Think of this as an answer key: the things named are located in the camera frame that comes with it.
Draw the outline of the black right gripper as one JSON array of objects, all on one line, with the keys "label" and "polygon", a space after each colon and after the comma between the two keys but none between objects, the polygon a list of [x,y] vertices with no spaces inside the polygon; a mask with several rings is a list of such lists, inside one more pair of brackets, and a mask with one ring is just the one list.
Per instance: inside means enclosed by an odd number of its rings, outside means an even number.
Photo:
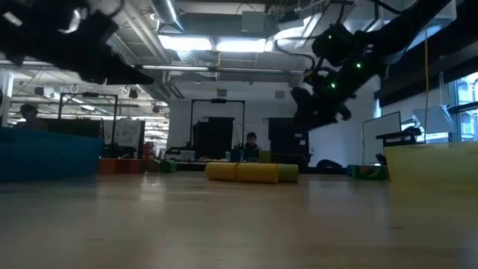
[{"label": "black right gripper", "polygon": [[312,86],[312,93],[301,87],[294,87],[291,95],[297,104],[294,125],[303,131],[336,123],[339,114],[343,121],[348,121],[352,113],[345,105],[348,99],[355,99],[354,91],[341,89],[333,81],[338,72],[333,69],[307,69],[303,81]]}]

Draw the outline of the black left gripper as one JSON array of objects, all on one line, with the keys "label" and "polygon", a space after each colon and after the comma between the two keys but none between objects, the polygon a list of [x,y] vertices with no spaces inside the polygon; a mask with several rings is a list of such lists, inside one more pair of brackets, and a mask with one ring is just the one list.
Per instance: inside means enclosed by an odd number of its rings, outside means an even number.
[{"label": "black left gripper", "polygon": [[52,64],[96,84],[153,84],[154,78],[127,64],[107,44],[118,29],[113,17],[113,13],[97,10],[82,19],[74,31],[52,30]]}]

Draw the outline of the green arch block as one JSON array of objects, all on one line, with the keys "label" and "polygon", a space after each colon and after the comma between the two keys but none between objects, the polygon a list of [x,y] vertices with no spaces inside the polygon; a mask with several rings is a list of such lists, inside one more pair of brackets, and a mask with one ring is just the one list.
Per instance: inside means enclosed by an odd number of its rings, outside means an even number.
[{"label": "green arch block", "polygon": [[375,166],[376,167],[376,172],[372,174],[371,176],[364,176],[359,172],[359,167],[360,166],[369,166],[369,165],[355,165],[355,169],[353,172],[353,179],[356,180],[377,180],[377,181],[383,181],[383,180],[388,180],[389,179],[389,172],[388,168],[386,166]]}]

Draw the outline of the yellow cylinder block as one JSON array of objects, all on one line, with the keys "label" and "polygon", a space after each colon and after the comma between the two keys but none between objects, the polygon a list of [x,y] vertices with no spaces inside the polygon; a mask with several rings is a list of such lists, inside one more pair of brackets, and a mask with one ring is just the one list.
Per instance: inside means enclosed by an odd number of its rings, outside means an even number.
[{"label": "yellow cylinder block", "polygon": [[235,182],[237,168],[237,163],[210,162],[205,166],[205,175],[209,180]]},{"label": "yellow cylinder block", "polygon": [[237,181],[277,184],[279,182],[279,168],[276,164],[242,163],[237,168]]}]

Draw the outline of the black cabinet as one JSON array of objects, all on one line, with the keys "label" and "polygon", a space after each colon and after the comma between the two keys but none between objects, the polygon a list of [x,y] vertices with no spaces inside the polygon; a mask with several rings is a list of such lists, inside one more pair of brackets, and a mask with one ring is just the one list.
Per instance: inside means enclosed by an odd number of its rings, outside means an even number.
[{"label": "black cabinet", "polygon": [[221,159],[232,148],[234,119],[209,117],[193,126],[193,150],[196,158]]},{"label": "black cabinet", "polygon": [[269,118],[268,139],[273,163],[308,167],[308,132],[298,128],[293,118]]}]

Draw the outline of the black bag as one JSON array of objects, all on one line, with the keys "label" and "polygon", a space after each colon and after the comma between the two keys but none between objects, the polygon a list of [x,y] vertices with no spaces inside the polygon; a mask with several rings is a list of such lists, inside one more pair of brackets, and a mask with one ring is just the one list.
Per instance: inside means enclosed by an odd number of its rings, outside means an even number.
[{"label": "black bag", "polygon": [[316,165],[316,168],[319,168],[319,169],[339,169],[342,167],[343,166],[341,164],[335,161],[331,161],[329,159],[320,160]]}]

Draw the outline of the grey ceiling pipe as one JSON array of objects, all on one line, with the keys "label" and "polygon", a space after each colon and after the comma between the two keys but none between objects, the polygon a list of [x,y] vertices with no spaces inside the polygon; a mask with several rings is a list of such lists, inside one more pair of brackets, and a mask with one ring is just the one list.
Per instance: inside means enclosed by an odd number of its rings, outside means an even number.
[{"label": "grey ceiling pipe", "polygon": [[216,67],[216,66],[183,66],[183,65],[134,65],[137,69],[182,71],[182,72],[230,72],[230,73],[260,73],[271,75],[302,75],[302,70],[264,69],[246,67]]}]

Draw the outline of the white patterned sheet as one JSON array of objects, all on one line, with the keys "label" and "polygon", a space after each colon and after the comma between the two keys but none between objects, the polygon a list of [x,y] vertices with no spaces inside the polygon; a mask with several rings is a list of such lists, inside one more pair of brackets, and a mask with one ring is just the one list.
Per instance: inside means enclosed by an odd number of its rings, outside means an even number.
[{"label": "white patterned sheet", "polygon": [[115,132],[113,132],[112,120],[105,120],[103,122],[103,134],[106,144],[111,144],[111,138],[114,137],[114,143],[117,143],[119,146],[130,146],[138,149],[140,137],[143,133],[142,129],[143,121],[140,120],[116,120]]}]

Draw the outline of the ceiling light panel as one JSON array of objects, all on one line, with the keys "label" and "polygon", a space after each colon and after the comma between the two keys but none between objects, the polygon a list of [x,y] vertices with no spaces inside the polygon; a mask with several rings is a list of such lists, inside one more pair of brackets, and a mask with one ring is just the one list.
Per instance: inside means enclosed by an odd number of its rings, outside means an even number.
[{"label": "ceiling light panel", "polygon": [[186,52],[190,50],[206,51],[213,49],[211,41],[206,37],[171,37],[158,35],[165,49]]},{"label": "ceiling light panel", "polygon": [[258,40],[221,40],[217,46],[216,50],[220,52],[264,52],[266,46],[265,39]]}]

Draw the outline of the black desk equipment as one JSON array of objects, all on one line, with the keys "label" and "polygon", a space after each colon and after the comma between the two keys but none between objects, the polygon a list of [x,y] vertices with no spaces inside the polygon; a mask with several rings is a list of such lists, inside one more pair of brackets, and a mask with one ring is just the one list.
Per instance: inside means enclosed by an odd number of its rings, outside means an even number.
[{"label": "black desk equipment", "polygon": [[401,132],[377,135],[376,139],[381,140],[384,147],[404,146],[417,143],[417,138],[421,135],[420,128],[410,126]]}]

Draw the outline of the yellow bin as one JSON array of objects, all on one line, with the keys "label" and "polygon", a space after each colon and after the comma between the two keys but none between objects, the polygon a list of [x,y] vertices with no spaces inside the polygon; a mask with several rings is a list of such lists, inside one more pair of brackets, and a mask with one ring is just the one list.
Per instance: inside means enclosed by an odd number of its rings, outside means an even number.
[{"label": "yellow bin", "polygon": [[478,142],[385,148],[394,185],[478,193]]}]

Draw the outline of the blue bin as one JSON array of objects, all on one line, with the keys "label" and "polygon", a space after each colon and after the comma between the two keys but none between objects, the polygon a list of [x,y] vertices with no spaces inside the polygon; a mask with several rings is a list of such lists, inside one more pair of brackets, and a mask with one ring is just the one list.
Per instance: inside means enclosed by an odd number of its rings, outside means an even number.
[{"label": "blue bin", "polygon": [[0,182],[38,182],[96,174],[100,138],[0,127]]}]

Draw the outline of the ceiling air unit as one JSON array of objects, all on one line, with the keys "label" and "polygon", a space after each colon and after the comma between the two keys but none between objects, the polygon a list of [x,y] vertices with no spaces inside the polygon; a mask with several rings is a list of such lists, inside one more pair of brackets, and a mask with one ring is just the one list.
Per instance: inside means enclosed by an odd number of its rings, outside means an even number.
[{"label": "ceiling air unit", "polygon": [[408,47],[408,50],[422,43],[427,37],[438,33],[440,30],[448,26],[457,17],[456,0],[450,2],[419,32],[416,38]]}]

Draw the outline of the window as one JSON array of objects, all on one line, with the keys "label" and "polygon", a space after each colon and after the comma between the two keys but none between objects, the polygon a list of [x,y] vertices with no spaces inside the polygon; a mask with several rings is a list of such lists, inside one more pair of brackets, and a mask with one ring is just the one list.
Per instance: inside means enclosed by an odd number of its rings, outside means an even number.
[{"label": "window", "polygon": [[456,81],[460,141],[478,141],[478,72]]}]

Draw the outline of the silver air duct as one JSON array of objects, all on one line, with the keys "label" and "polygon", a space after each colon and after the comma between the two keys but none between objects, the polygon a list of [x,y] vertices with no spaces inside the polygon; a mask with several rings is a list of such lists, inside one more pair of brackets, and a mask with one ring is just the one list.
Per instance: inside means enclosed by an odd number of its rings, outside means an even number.
[{"label": "silver air duct", "polygon": [[160,23],[170,25],[175,30],[184,33],[184,29],[179,22],[176,0],[150,0],[150,2],[152,10]]}]

